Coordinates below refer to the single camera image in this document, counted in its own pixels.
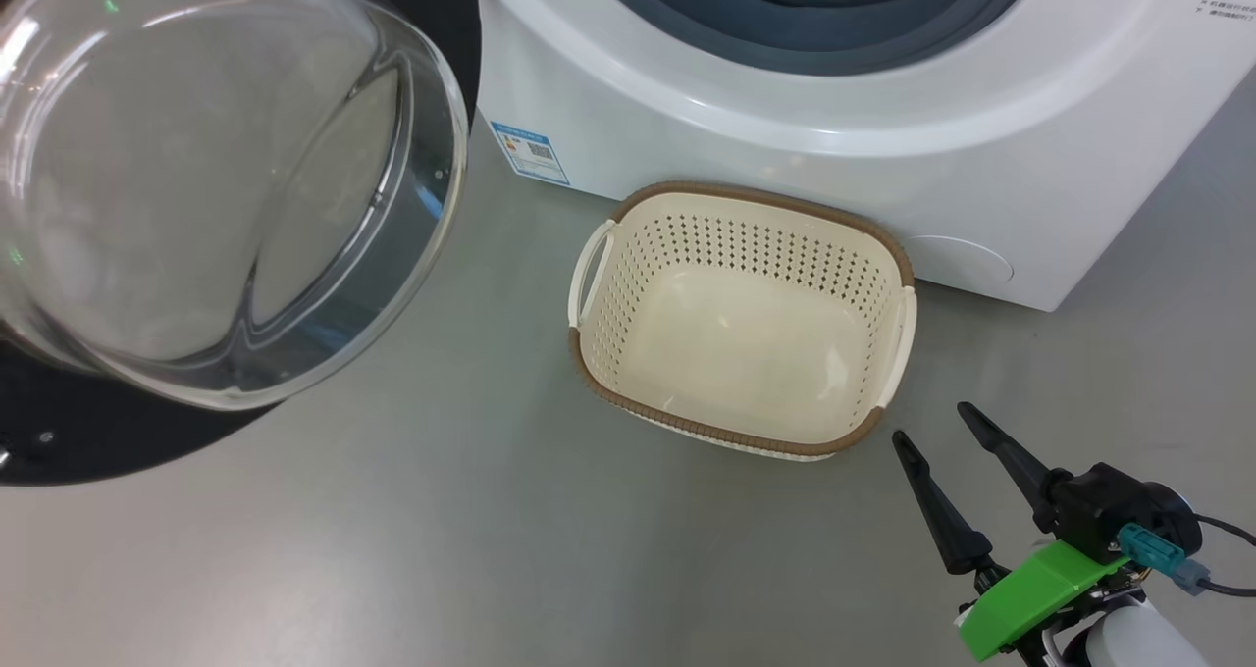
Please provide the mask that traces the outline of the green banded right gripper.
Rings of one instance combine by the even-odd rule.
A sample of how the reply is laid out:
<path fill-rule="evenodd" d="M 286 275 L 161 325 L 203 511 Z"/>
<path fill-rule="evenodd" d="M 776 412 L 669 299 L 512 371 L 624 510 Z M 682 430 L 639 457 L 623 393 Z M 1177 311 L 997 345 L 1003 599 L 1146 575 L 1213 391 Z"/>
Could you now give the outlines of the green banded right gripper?
<path fill-rule="evenodd" d="M 1040 533 L 1054 534 L 1056 511 L 1046 491 L 1051 470 L 968 399 L 957 403 L 957 412 L 978 446 L 993 453 L 1017 485 L 1031 507 L 1032 524 Z M 983 533 L 970 528 L 968 520 L 936 484 L 924 453 L 916 448 L 906 431 L 894 431 L 891 438 L 947 573 L 965 575 L 992 568 L 992 543 Z M 995 583 L 962 613 L 957 624 L 961 641 L 973 659 L 985 662 L 1014 641 L 1022 639 L 1078 595 L 1091 590 L 1103 578 L 1117 574 L 1127 561 L 1129 558 L 1119 551 L 1117 560 L 1099 563 L 1066 541 L 1053 541 Z"/>

